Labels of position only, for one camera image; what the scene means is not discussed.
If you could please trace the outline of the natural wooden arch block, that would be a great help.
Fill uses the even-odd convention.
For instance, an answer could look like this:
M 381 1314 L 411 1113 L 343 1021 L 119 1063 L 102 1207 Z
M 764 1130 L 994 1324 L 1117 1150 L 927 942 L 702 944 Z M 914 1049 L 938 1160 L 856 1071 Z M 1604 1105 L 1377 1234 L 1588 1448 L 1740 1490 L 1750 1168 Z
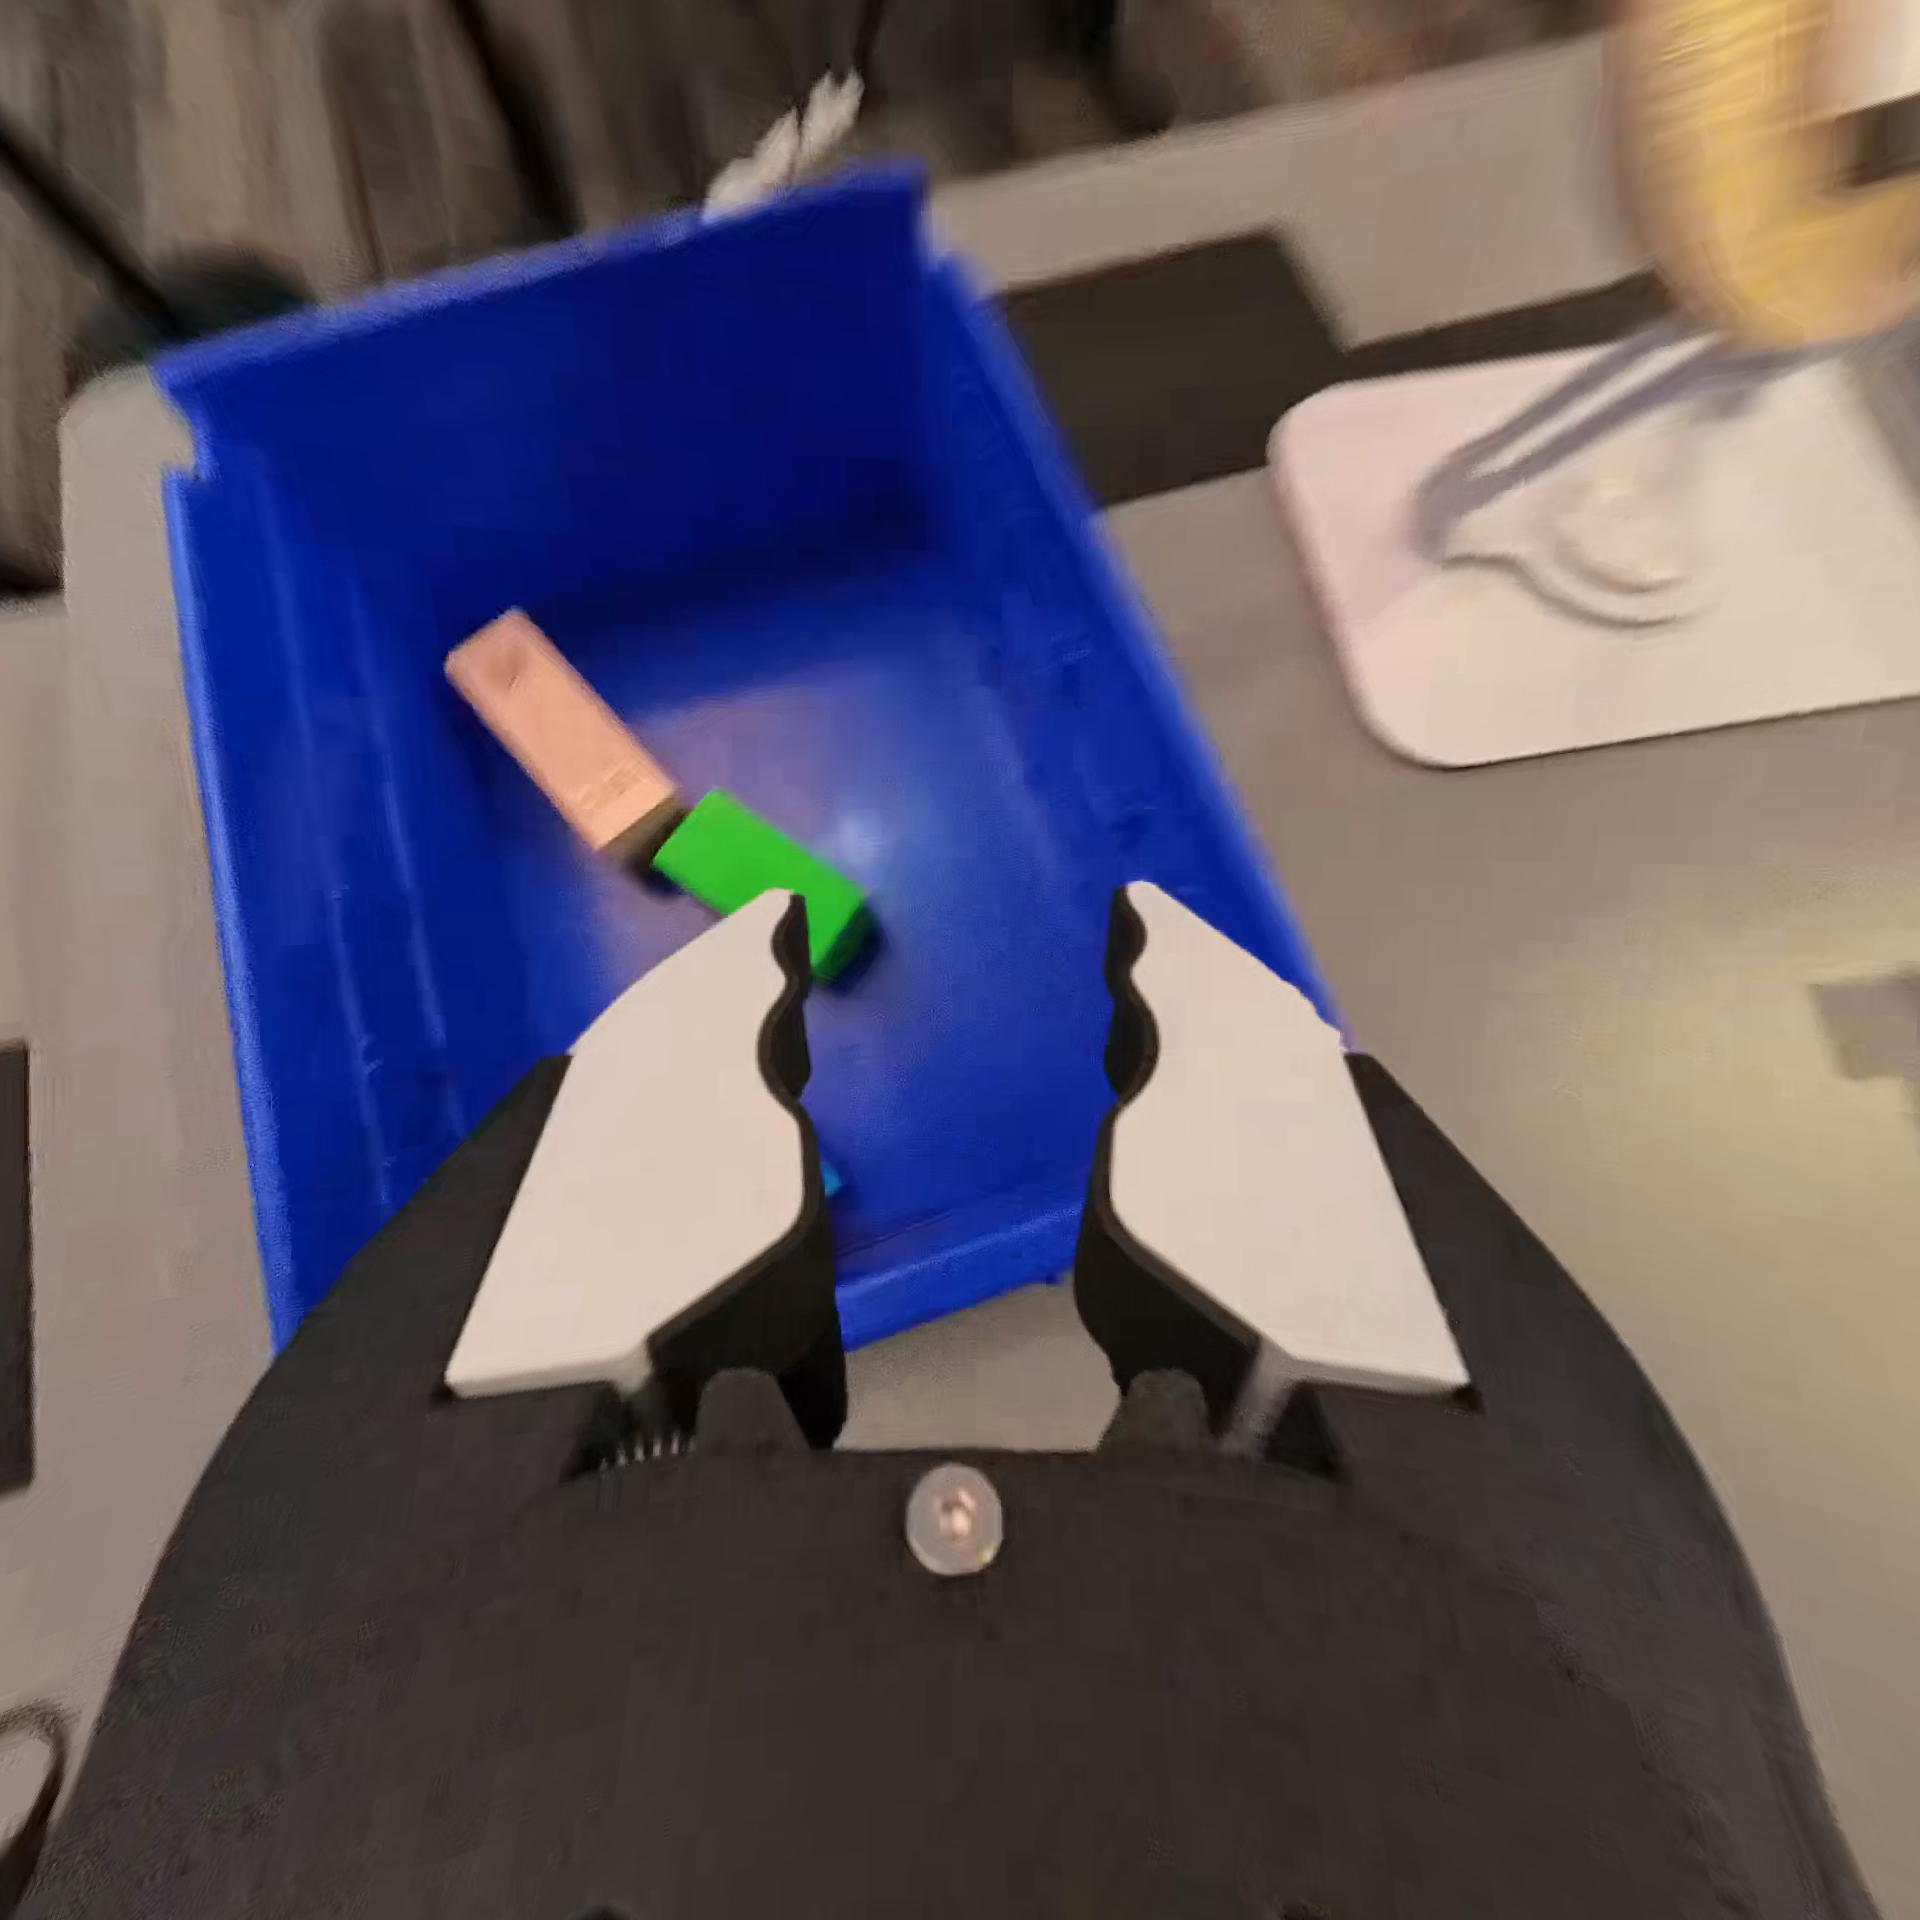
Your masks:
M 445 683 L 599 857 L 642 869 L 683 827 L 679 784 L 520 608 L 449 649 Z

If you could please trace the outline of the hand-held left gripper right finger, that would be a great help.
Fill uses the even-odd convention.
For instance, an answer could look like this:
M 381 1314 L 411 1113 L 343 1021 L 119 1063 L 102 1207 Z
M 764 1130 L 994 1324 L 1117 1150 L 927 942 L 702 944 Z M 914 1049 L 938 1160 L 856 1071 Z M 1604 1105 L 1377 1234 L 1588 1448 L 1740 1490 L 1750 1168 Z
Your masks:
M 1110 1106 L 1073 1302 L 1122 1407 L 1257 1452 L 1298 1388 L 1452 1401 L 1465 1351 L 1343 1034 L 1153 881 L 1110 900 Z

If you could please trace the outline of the green wooden block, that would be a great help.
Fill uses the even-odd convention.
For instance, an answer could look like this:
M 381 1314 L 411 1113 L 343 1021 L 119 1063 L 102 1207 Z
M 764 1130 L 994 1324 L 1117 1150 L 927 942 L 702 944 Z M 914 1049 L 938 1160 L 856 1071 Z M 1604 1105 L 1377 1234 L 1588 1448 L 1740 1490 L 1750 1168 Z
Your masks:
M 727 790 L 707 790 L 651 852 L 651 876 L 727 916 L 764 893 L 806 908 L 808 967 L 839 981 L 875 944 L 871 903 L 856 879 L 808 852 Z

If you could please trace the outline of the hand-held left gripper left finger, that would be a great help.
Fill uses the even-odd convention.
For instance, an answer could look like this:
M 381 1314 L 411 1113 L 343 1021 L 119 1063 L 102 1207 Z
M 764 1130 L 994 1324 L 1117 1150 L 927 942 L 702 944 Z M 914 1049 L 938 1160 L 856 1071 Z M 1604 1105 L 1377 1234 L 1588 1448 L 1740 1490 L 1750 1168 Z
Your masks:
M 451 1400 L 613 1388 L 693 1432 L 707 1383 L 755 1371 L 814 1448 L 839 1442 L 808 987 L 806 900 L 773 887 L 591 1021 L 445 1361 Z

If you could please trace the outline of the blue plastic bin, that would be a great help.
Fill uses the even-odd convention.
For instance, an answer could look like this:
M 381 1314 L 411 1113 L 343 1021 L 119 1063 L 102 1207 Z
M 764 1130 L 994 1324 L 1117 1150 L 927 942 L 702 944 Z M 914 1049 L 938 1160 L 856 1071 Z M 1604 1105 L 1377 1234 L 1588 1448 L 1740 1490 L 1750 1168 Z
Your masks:
M 875 167 L 233 330 L 156 368 L 272 1345 L 460 1141 L 707 929 L 445 683 L 520 608 L 702 800 L 865 893 L 806 1005 L 869 1348 L 1059 1277 L 1147 879 L 1333 998 L 996 305 Z

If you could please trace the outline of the white document stand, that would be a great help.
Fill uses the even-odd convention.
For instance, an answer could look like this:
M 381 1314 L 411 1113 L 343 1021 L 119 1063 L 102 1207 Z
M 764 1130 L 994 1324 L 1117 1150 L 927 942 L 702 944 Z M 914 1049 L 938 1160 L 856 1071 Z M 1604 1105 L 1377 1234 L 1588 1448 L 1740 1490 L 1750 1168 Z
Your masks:
M 1363 724 L 1428 767 L 1918 697 L 1918 4 L 1621 4 L 1611 198 L 1667 317 L 1343 380 L 1267 470 Z

